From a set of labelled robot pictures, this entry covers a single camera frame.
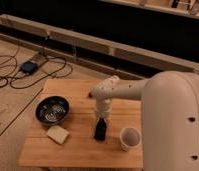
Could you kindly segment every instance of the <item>sponge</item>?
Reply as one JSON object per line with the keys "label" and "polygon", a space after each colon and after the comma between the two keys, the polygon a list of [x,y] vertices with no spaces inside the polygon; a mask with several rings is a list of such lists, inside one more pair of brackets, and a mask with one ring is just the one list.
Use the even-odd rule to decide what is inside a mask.
{"label": "sponge", "polygon": [[51,126],[48,131],[46,132],[46,135],[49,136],[51,139],[56,141],[59,144],[63,144],[67,136],[69,135],[69,132],[63,129],[60,126]]}

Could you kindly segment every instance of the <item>concrete floor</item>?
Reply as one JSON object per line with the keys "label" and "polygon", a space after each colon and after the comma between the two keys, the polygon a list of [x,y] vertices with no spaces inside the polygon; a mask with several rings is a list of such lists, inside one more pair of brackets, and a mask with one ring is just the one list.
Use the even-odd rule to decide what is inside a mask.
{"label": "concrete floor", "polygon": [[[0,55],[12,55],[16,52],[16,45],[10,44],[0,40]],[[35,52],[29,49],[20,48],[17,55],[19,63],[29,59]],[[67,78],[107,78],[108,75],[99,73],[81,66],[71,64],[73,66],[73,73]],[[53,65],[46,64],[44,66],[48,71],[54,69]],[[69,68],[66,67],[61,74],[67,73]],[[34,81],[43,76],[41,71],[35,73],[31,78],[20,81],[20,85],[27,85],[31,81]],[[28,101],[34,97],[34,95],[42,88],[45,80],[39,84],[25,90],[14,90],[10,87],[5,87],[0,90],[0,133],[4,128],[17,116],[17,114],[26,106]],[[40,168],[25,168],[17,165],[18,157],[24,144],[25,136],[29,129],[29,125],[34,117],[35,106],[38,103],[38,97],[33,103],[13,122],[13,124],[5,131],[0,137],[0,171],[39,171]],[[52,169],[58,170],[109,170],[114,171],[118,169]]]}

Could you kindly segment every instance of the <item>wire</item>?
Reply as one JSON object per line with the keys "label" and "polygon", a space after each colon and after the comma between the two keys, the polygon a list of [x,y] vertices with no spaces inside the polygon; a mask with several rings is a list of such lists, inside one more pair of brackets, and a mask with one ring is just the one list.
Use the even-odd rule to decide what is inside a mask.
{"label": "wire", "polygon": [[[5,14],[5,16],[7,18],[9,26],[13,30],[16,30],[15,27],[14,27],[14,25],[10,21],[8,15]],[[13,70],[11,70],[8,74],[6,74],[6,75],[0,75],[0,89],[8,85],[9,79],[12,78],[11,75],[16,71],[17,66],[18,66],[18,61],[16,59],[16,56],[18,55],[18,53],[20,51],[20,40],[18,38],[16,38],[16,40],[17,40],[17,49],[16,49],[16,52],[13,55],[0,55],[0,58],[8,58],[7,60],[5,60],[5,61],[3,61],[3,62],[0,63],[0,70],[4,69],[6,67],[13,67]],[[10,64],[5,65],[5,64],[9,63],[12,60],[14,61],[14,65],[10,65]]]}
{"label": "wire", "polygon": [[26,106],[17,114],[17,116],[12,119],[12,121],[5,127],[5,129],[0,133],[0,137],[5,133],[5,131],[13,124],[14,121],[28,108],[28,106],[36,99],[36,97],[42,92],[43,89],[39,90],[34,97],[26,104]]}
{"label": "wire", "polygon": [[[66,59],[65,59],[65,58],[55,57],[54,59],[61,59],[61,60],[63,60],[64,62],[54,62],[54,61],[52,61],[52,62],[54,62],[54,63],[60,63],[60,64],[62,64],[62,67],[60,67],[59,69],[57,69],[57,70],[55,70],[55,71],[53,71],[53,72],[51,72],[51,73],[46,73],[46,75],[43,76],[42,78],[36,80],[35,82],[33,82],[33,83],[29,84],[29,85],[22,86],[22,87],[18,87],[18,86],[13,85],[13,83],[14,83],[16,80],[18,80],[18,79],[16,79],[16,76],[17,76],[18,73],[16,73],[16,75],[14,75],[14,77],[11,79],[11,81],[10,81],[10,83],[9,83],[10,87],[13,88],[13,89],[26,89],[26,88],[29,88],[29,87],[31,87],[31,86],[34,86],[35,84],[39,83],[41,80],[43,80],[43,79],[45,79],[45,78],[47,78],[47,77],[49,77],[49,76],[52,76],[52,77],[53,77],[54,74],[56,74],[56,73],[58,73],[59,71],[63,70],[63,69],[66,67],[66,65],[67,65],[67,62],[66,62]],[[62,75],[62,76],[59,76],[59,77],[53,77],[53,78],[64,78],[64,77],[69,76],[69,75],[73,72],[73,68],[72,68],[72,66],[71,66],[70,64],[68,64],[68,66],[70,67],[70,71],[69,71],[67,74]]]}

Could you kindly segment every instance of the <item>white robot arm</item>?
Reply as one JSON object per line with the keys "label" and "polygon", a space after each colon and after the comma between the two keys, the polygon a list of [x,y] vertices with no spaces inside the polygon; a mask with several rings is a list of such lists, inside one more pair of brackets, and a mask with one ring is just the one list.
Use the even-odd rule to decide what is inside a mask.
{"label": "white robot arm", "polygon": [[141,100],[144,171],[199,171],[199,75],[169,71],[118,82],[113,76],[91,90],[95,113],[108,117],[112,98]]}

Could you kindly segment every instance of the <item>paper cup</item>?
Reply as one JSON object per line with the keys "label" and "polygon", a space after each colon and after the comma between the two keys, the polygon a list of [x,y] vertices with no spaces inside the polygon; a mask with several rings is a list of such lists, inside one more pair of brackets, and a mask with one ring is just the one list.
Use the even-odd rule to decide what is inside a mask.
{"label": "paper cup", "polygon": [[135,128],[123,128],[120,132],[122,150],[129,151],[140,142],[140,135]]}

